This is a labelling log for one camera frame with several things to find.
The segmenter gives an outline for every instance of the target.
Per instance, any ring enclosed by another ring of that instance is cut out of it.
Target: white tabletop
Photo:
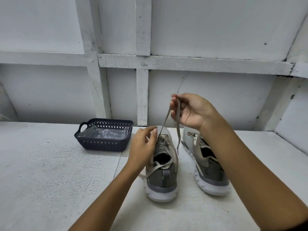
[[[79,125],[0,122],[0,230],[67,230],[125,165],[124,152],[83,149]],[[175,128],[168,128],[175,145]],[[238,136],[308,204],[308,156],[273,132]],[[259,230],[235,190],[212,197],[194,180],[194,162],[180,145],[179,194],[150,201],[137,178],[112,230]]]

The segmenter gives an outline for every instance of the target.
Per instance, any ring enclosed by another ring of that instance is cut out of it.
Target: forearm
[[[69,231],[110,230],[113,221],[136,179],[138,172],[129,165],[106,187],[90,207],[72,225]]]
[[[200,129],[245,207],[262,230],[283,230],[306,221],[306,205],[240,140],[221,117]]]

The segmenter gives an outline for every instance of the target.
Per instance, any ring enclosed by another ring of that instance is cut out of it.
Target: dark plastic basket
[[[96,125],[101,129],[118,129],[122,130],[125,127],[129,127],[128,136],[124,140],[111,140],[111,139],[93,139],[77,137],[76,135],[80,133],[81,127],[87,125],[87,128]],[[93,118],[88,122],[83,122],[80,124],[78,131],[75,133],[75,138],[85,149],[89,150],[99,150],[99,151],[124,151],[127,147],[129,139],[133,130],[133,121],[130,120],[115,120],[115,119],[104,119],[104,118]]]

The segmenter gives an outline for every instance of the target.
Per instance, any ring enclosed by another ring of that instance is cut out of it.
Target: clear plastic bag
[[[129,127],[122,130],[117,129],[101,129],[93,125],[90,128],[77,134],[77,137],[91,138],[91,139],[112,139],[124,140],[128,136]]]

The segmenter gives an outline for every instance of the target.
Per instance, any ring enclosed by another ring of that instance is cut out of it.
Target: sneaker
[[[145,192],[155,202],[169,202],[178,194],[176,176],[178,157],[166,127],[158,126],[160,133],[153,158],[146,166]]]
[[[196,161],[195,177],[200,189],[211,195],[228,194],[231,190],[230,181],[200,132],[185,127],[182,144],[187,153]]]

